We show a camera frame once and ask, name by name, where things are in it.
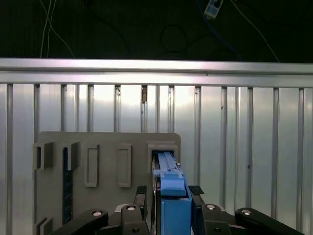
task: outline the gray plastic board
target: gray plastic board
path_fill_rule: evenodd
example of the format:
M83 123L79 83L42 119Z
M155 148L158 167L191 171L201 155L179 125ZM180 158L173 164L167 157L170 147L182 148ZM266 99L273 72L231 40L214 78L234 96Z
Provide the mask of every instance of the gray plastic board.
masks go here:
M45 235L63 224L63 191L68 184L63 172L72 175L68 210L73 218L91 208L113 213L118 205L134 201L137 186L147 186L149 199L153 150L173 150L179 163L179 135L41 132L34 144L33 234ZM63 170L64 158L67 171Z

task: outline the blue cable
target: blue cable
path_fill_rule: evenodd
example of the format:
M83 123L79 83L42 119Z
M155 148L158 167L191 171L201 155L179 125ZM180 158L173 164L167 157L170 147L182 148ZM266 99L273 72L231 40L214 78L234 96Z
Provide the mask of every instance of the blue cable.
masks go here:
M199 0L196 0L197 1L197 4L198 4L198 8L201 12L201 14L203 15L203 10L202 10L202 7L200 5L200 2ZM241 55L239 55L237 53L237 51L230 45L228 44L223 38L220 37L220 35L215 31L215 29L212 27L212 25L209 23L209 21L207 21L206 17L203 16L203 20L206 22L206 24L209 26L210 30L212 31L212 33L214 34L214 36L220 40L224 45L226 45L229 49L231 49L235 54L236 56L238 56L238 58L241 60Z

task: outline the screw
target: screw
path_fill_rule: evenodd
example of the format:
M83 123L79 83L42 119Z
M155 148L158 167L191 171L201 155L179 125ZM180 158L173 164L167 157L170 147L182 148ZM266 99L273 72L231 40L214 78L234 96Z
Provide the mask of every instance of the screw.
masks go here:
M138 233L139 231L140 231L139 228L135 228L135 229L132 230L133 234L136 234L136 233Z
M251 211L248 210L242 210L241 213L244 215L251 215Z
M133 210L135 210L135 207L134 206L127 207L127 210L133 211Z
M93 216L100 216L100 215L102 215L102 212L100 211L95 211L94 213L92 213L93 214Z
M214 209L215 209L215 206L213 206L213 205L207 205L206 208L208 208L209 210L214 210Z

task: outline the rectangular slot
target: rectangular slot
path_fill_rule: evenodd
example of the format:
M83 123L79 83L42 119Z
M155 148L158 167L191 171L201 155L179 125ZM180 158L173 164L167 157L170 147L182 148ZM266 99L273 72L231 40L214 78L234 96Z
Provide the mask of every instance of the rectangular slot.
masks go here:
M37 147L37 169L41 167L41 148Z
M132 146L130 144L120 145L117 161L118 185L121 188L130 188L132 173Z
M68 148L63 148L63 224L66 224L73 219L73 173L68 170L68 164Z
M85 157L85 186L97 187L98 185L98 146L89 146Z
M38 222L36 225L34 225L34 232L33 235L40 235L40 227L43 223L45 223L47 220L47 218L44 218L43 220L41 220L40 222Z
M49 235L53 231L52 219L46 220L40 226L40 235Z

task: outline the blue object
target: blue object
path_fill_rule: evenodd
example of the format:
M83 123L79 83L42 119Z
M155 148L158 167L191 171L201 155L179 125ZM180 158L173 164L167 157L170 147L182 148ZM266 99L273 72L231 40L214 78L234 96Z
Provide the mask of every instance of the blue object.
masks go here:
M161 235L190 235L191 194L186 178L170 152L158 153L160 170Z
M217 13L217 9L215 7L212 7L211 11L210 11L213 15L216 15Z
M186 196L185 180L172 154L160 152L158 161L160 164L161 196Z
M199 0L197 0L197 4L198 4L198 8L201 12L201 14L203 14L203 10L202 7L200 5ZM228 44L223 38L221 38L221 36L215 31L215 29L211 26L211 24L209 23L209 21L206 19L205 16L203 16L203 20L206 22L206 24L209 26L210 30L212 31L212 33L214 34L214 36L220 40L224 45L226 45L228 48L230 48L236 55L238 55L239 59L241 59L241 56L239 54L237 54L237 51L230 45Z
M190 235L191 194L185 198L161 198L161 235Z

